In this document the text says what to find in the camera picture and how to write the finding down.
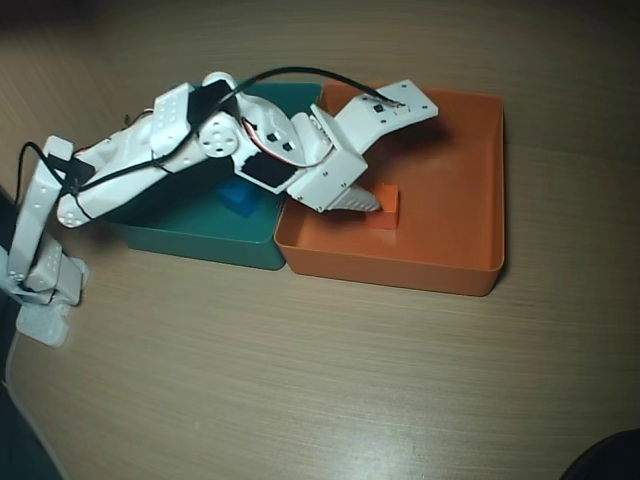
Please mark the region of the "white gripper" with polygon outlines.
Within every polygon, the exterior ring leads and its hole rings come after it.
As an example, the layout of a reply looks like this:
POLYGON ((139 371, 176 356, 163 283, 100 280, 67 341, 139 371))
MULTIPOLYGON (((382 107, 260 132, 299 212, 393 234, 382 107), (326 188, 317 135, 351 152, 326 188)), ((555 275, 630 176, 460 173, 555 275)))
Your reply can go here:
POLYGON ((303 174, 288 187, 288 194, 316 211, 379 211, 381 204, 376 196, 353 185, 367 169, 362 155, 331 115, 316 105, 311 106, 311 112, 327 134, 331 148, 318 165, 304 169, 303 174))

